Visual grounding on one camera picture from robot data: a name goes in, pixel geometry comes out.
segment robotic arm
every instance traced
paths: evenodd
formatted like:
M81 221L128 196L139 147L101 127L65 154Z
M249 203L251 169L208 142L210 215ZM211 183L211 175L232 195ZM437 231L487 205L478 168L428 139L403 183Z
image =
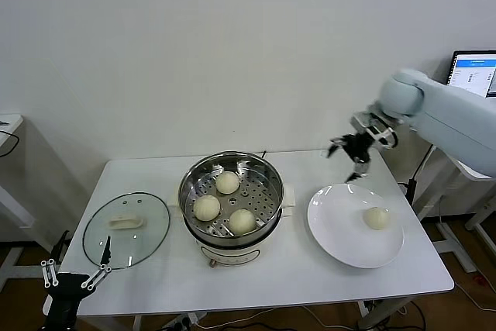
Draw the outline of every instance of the robotic arm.
M351 119L357 133L331 140L328 157L342 147L355 163L346 182L366 176L368 149L395 147L394 128L402 123L475 171L496 176L496 105L413 70L384 83L379 100Z

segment pot lid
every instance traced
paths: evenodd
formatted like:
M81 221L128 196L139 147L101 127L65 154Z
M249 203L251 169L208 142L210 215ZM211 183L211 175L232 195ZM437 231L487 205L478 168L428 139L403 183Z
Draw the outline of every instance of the pot lid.
M91 217L83 235L86 257L100 265L107 236L110 236L110 267L123 269L147 259L164 241L171 216L155 195L121 195Z

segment steamer basket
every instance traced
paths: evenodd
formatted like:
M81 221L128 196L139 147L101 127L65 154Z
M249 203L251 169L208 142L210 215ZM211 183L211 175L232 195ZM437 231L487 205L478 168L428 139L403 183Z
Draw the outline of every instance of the steamer basket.
M223 171L236 172L238 190L225 195L217 191L215 179ZM220 249L237 250L265 239L281 219L283 184L276 169L265 159L251 153L226 151L206 157L186 173L179 187L179 205L186 226L201 242ZM203 195L219 201L219 215L207 222L195 218L193 204ZM235 236L229 230L229 217L237 209L251 211L257 219L253 232Z

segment white table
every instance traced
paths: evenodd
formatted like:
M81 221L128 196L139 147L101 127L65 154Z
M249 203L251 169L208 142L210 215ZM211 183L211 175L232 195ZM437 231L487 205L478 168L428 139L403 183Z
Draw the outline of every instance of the white table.
M263 256L247 265L212 269L182 218L174 217L159 249L135 267L113 271L81 303L78 315L210 312L396 298L363 318L360 327L365 327L392 314L412 296L451 290L450 274L380 154L373 150L371 156L370 175L355 182L384 197L405 229L405 245L389 265L365 270L341 264L314 241L308 230L306 210L311 197L326 185L343 182L353 168L344 153L338 152L329 160L321 157L320 151L268 153L266 159L278 169L284 182L294 187L296 207L293 216L282 219ZM198 159L110 161L81 218L61 270L95 270L83 253L81 239L89 219L102 205L133 191L149 192L166 201ZM49 304L47 301L43 308L45 313ZM115 327L110 326L109 319L100 320L95 322L93 318L91 323L101 329Z
M446 163L441 168L438 174L433 178L432 183L427 189L418 197L413 204L413 209L417 212L418 220L422 220L431 211L432 208L438 205L440 208L441 198L445 195L447 188L453 181L462 174L470 181L476 182L491 182L496 181L496 178L481 174L472 168L463 164L459 160L446 155ZM488 208L485 203L496 195L496 184L485 192L483 195L478 195L473 199L467 210L470 211L477 207L476 214L465 224L468 230L475 229L480 237L484 240L490 250L496 255L496 244L492 241L489 235L485 232L481 223L496 210L496 203L491 208ZM437 229L443 236L444 240L434 242L434 247L438 253L453 252L457 260L462 265L467 273L473 273L477 270L474 262L463 248L461 242L456 238L455 233L451 230L450 226L445 222L436 224Z

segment laptop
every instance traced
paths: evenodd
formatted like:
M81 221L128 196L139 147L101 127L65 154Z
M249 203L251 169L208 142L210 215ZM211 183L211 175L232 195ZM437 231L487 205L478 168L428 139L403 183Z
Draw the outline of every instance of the laptop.
M466 89L496 103L496 50L456 50L447 84Z

